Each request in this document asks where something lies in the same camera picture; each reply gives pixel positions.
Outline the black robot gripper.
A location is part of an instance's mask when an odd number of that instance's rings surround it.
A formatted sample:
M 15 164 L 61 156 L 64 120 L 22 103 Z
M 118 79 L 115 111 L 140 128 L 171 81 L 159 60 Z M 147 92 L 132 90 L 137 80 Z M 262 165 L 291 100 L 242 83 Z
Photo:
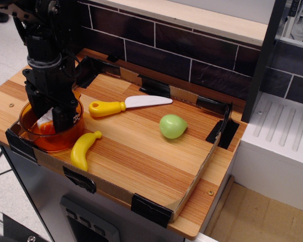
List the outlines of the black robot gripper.
M 53 126 L 56 133 L 74 126 L 78 114 L 78 101 L 72 91 L 76 80 L 74 60 L 36 62 L 28 60 L 29 69 L 23 71 L 26 93 L 35 116 L 40 119 L 52 107 Z

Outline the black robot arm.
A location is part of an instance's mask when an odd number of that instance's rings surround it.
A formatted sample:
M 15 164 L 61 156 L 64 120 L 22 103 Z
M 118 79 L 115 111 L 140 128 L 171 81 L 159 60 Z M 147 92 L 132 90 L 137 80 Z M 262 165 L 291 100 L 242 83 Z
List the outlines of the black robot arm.
M 55 132 L 70 129 L 78 101 L 72 86 L 80 75 L 72 51 L 76 1 L 0 1 L 0 13 L 13 17 L 27 47 L 29 69 L 23 71 L 25 88 L 37 118 L 52 112 Z

